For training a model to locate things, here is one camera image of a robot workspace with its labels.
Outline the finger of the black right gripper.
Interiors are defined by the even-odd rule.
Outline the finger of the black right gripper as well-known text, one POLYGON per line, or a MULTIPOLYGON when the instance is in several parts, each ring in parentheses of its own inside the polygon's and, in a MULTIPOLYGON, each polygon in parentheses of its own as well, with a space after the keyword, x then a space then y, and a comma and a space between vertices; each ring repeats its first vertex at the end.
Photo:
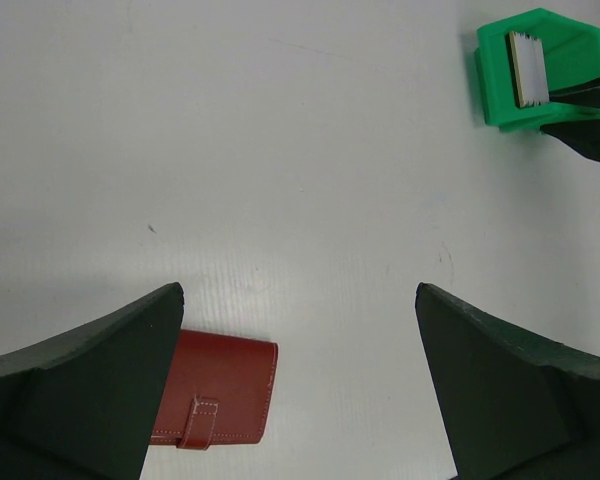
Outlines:
POLYGON ((600 163, 600 119, 560 122, 540 127, 586 159, 600 163))
POLYGON ((600 108, 600 77, 549 92, 552 102, 582 107, 600 108))

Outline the green plastic bin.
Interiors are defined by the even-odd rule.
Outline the green plastic bin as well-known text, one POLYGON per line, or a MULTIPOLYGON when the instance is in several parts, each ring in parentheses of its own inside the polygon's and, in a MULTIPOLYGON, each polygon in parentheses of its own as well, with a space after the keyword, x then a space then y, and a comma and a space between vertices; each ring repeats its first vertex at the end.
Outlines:
POLYGON ((485 123, 503 132, 600 118, 600 108, 549 95, 600 77, 600 29, 543 8, 477 30, 485 123))

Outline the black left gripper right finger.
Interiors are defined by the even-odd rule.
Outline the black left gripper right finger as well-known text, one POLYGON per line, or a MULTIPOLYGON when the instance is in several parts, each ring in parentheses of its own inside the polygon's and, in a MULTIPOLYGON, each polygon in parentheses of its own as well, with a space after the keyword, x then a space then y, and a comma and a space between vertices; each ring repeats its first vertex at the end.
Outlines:
POLYGON ((440 287, 415 312, 460 479, 600 479, 600 357, 440 287))

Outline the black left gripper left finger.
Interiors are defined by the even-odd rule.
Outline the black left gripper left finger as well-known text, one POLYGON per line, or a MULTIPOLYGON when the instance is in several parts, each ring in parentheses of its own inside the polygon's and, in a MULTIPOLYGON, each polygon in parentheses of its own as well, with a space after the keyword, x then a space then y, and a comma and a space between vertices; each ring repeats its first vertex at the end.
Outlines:
POLYGON ((0 479, 137 479, 184 314, 179 283, 0 356, 0 479))

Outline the red leather card holder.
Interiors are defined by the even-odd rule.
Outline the red leather card holder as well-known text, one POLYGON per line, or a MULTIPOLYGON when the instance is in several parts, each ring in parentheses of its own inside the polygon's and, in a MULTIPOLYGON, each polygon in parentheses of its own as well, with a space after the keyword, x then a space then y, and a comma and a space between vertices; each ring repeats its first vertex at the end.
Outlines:
POLYGON ((259 443, 277 360, 272 342, 181 331, 150 444, 204 451, 259 443))

